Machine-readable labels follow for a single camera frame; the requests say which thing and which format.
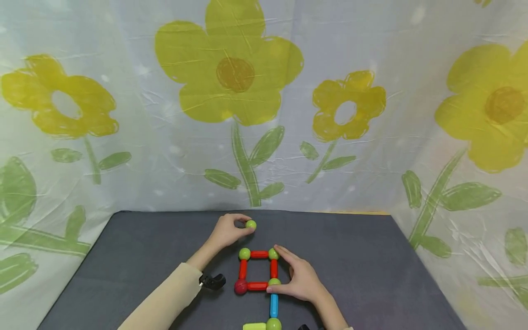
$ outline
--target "yellow-green ball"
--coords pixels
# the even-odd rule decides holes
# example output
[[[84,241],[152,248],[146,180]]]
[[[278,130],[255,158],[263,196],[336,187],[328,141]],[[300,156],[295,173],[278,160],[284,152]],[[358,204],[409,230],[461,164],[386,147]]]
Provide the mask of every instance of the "yellow-green ball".
[[[238,258],[240,260],[249,260],[251,258],[251,250],[248,248],[243,248],[238,252]]]
[[[278,318],[272,317],[266,322],[266,330],[282,330],[282,324]]]
[[[280,280],[278,278],[272,278],[268,281],[268,285],[277,285],[280,284]]]
[[[277,259],[279,259],[279,254],[275,251],[274,248],[271,248],[268,251],[268,258],[269,258],[269,260],[271,260],[271,259],[277,260]]]
[[[253,228],[253,229],[257,229],[257,223],[253,220],[248,220],[246,222],[246,228]]]

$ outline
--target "white curtain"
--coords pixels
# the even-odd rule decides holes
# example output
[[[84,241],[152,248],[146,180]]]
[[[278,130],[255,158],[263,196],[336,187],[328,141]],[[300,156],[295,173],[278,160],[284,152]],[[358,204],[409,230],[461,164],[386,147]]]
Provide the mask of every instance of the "white curtain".
[[[469,329],[528,322],[528,1],[0,2],[0,320],[119,210],[388,211]]]

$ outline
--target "child's hand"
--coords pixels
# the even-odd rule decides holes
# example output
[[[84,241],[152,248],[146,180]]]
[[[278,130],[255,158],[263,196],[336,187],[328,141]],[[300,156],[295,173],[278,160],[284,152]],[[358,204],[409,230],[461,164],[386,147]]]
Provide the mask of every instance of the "child's hand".
[[[218,219],[211,236],[209,236],[208,242],[223,249],[235,243],[238,239],[252,234],[255,231],[254,228],[235,227],[234,222],[236,220],[246,223],[248,220],[251,220],[251,218],[243,214],[229,213],[221,216]]]
[[[283,285],[270,285],[268,293],[293,296],[303,301],[314,303],[327,293],[319,281],[314,268],[304,259],[299,258],[286,248],[275,245],[275,251],[290,264],[291,281]]]

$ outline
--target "flower center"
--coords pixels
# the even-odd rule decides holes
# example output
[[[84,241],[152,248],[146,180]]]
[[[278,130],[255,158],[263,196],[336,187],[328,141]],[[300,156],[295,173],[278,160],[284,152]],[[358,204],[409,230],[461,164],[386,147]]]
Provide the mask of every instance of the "flower center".
[[[216,77],[225,88],[241,93],[251,87],[255,70],[251,63],[243,59],[226,57],[218,63]]]
[[[524,109],[524,97],[511,87],[501,87],[487,99],[484,111],[497,124],[505,124],[519,116]]]

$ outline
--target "red rod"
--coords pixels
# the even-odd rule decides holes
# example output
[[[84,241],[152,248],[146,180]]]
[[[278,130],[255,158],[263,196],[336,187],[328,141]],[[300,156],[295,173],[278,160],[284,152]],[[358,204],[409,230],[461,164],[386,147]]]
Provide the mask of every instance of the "red rod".
[[[268,259],[268,251],[252,251],[251,257],[253,259]]]
[[[267,287],[267,282],[248,282],[249,291],[266,291]]]
[[[269,265],[269,276],[271,278],[278,278],[279,277],[279,266],[278,266],[277,259],[272,259],[271,263]]]
[[[240,260],[240,269],[238,271],[238,278],[245,280],[247,273],[248,273],[248,261],[242,259]]]

